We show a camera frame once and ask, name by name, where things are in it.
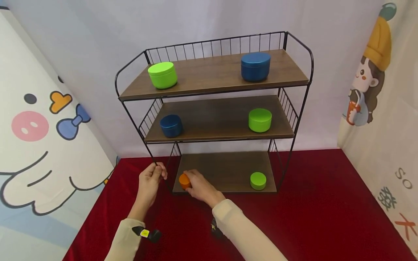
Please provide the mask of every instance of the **yellow sticker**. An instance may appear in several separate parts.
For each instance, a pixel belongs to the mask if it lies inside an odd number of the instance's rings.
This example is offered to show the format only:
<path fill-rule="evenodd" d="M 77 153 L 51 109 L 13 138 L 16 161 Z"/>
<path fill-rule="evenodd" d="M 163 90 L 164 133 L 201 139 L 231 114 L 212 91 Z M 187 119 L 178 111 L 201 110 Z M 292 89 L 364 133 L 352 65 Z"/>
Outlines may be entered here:
<path fill-rule="evenodd" d="M 140 236 L 142 236 L 144 238 L 147 238 L 149 234 L 150 234 L 150 231 L 144 229 L 144 230 L 141 231 Z"/>

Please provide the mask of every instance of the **cartoon girl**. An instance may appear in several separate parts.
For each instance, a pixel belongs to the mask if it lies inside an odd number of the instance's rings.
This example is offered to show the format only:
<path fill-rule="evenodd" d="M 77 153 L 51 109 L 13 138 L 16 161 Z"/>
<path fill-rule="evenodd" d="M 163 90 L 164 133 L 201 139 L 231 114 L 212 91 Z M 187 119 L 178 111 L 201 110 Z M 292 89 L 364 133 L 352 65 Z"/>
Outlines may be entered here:
<path fill-rule="evenodd" d="M 383 5 L 375 27 L 360 61 L 350 90 L 347 114 L 343 117 L 350 125 L 362 126 L 373 120 L 377 95 L 385 80 L 385 70 L 390 64 L 392 40 L 387 23 L 396 13 L 396 5 Z"/>

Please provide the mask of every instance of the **red tablecloth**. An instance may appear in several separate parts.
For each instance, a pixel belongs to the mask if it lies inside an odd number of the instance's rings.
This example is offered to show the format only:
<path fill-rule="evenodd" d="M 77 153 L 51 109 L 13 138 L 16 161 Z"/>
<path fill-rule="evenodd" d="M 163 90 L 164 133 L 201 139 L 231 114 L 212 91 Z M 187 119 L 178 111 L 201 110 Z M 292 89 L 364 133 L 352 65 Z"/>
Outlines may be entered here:
<path fill-rule="evenodd" d="M 277 179 L 276 155 L 270 160 Z M 64 260 L 104 260 L 135 199 L 138 174 L 150 163 L 150 158 L 120 161 Z M 175 171 L 169 174 L 173 178 Z M 277 194 L 226 196 L 289 261 L 415 261 L 341 150 L 293 152 Z M 162 182 L 145 222 L 163 236 L 157 244 L 142 240 L 136 260 L 242 260 L 228 240 L 213 237 L 211 220 L 204 203 L 174 196 Z"/>

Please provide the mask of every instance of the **black eye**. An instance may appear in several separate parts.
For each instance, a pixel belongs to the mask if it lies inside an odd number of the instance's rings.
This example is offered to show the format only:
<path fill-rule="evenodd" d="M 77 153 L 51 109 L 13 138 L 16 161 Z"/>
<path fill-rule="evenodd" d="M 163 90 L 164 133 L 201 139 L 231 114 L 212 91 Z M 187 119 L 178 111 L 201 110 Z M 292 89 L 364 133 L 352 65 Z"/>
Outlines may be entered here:
<path fill-rule="evenodd" d="M 33 94 L 25 94 L 24 99 L 29 104 L 35 104 L 36 103 L 36 96 Z"/>

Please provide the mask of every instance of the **cartoon character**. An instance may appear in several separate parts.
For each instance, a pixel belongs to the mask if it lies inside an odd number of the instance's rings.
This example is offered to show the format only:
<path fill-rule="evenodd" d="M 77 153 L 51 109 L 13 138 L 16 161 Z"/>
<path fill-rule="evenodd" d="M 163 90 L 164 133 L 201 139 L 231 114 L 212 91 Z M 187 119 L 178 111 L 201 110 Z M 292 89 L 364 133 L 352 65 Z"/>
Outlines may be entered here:
<path fill-rule="evenodd" d="M 34 214 L 46 215 L 77 190 L 102 184 L 112 165 L 84 124 L 90 117 L 82 106 L 69 106 L 72 97 L 51 92 L 56 86 L 48 81 L 31 85 L 4 75 L 10 90 L 0 93 L 0 175 L 9 178 L 0 189 L 2 203 L 31 205 Z"/>
<path fill-rule="evenodd" d="M 362 126 L 373 121 L 377 95 L 385 81 L 385 70 L 390 64 L 392 40 L 387 23 L 396 13 L 396 5 L 383 5 L 360 61 L 353 88 L 350 90 L 347 112 L 343 117 L 350 125 Z"/>

